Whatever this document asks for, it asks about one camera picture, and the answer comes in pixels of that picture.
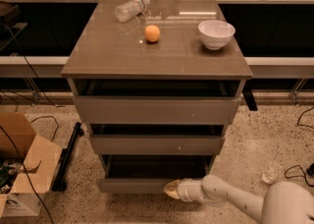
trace brown tabletop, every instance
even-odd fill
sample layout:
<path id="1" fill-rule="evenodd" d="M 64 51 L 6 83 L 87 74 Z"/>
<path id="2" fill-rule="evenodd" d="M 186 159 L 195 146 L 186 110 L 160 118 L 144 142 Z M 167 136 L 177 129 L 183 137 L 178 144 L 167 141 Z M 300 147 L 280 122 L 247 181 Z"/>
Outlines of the brown tabletop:
<path id="1" fill-rule="evenodd" d="M 101 0 L 62 71 L 65 78 L 247 80 L 252 73 L 236 40 L 217 51 L 200 40 L 198 24 L 223 20 L 210 0 L 150 0 L 143 15 L 120 23 L 114 10 L 129 0 Z M 145 40 L 148 25 L 160 29 Z"/>

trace bowl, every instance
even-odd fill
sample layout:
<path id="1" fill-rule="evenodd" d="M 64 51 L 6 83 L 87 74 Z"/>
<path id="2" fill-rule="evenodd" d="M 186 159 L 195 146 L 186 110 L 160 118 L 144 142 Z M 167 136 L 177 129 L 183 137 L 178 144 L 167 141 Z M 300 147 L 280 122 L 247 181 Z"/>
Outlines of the bowl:
<path id="1" fill-rule="evenodd" d="M 200 39 L 211 50 L 218 50 L 227 45 L 236 29 L 229 23 L 220 20 L 208 20 L 198 25 Z"/>

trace terrazzo floor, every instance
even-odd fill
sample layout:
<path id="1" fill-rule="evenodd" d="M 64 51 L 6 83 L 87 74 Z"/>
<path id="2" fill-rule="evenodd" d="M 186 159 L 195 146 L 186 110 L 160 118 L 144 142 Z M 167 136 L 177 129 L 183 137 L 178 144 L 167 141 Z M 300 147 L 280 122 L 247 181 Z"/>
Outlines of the terrazzo floor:
<path id="1" fill-rule="evenodd" d="M 0 93 L 0 112 L 22 112 L 29 120 L 39 116 L 54 116 L 60 128 L 54 142 L 66 147 L 79 115 L 70 97 L 54 99 L 65 107 L 29 105 L 29 102 L 9 92 L 16 102 Z M 269 162 L 277 162 L 287 169 L 299 164 L 304 169 L 314 162 L 314 130 L 297 127 L 301 113 L 314 105 L 312 93 L 299 95 L 299 106 L 292 105 L 288 94 L 254 92 L 258 111 L 249 111 L 243 103 L 227 131 L 221 154 L 216 158 L 211 173 L 233 186 L 264 196 L 269 185 L 261 179 L 262 170 Z M 305 113 L 301 123 L 313 125 L 314 111 Z M 53 120 L 32 123 L 42 136 L 51 139 Z M 107 195 L 99 193 L 96 179 L 104 172 L 98 157 L 93 153 L 88 133 L 79 138 L 67 173 L 67 189 L 63 193 L 47 194 L 45 203 L 54 223 L 255 223 L 234 206 L 225 203 L 220 208 L 197 202 L 182 202 L 166 195 Z M 294 179 L 306 190 L 314 193 L 302 178 Z M 1 224 L 50 223 L 44 209 L 38 217 L 7 217 Z"/>

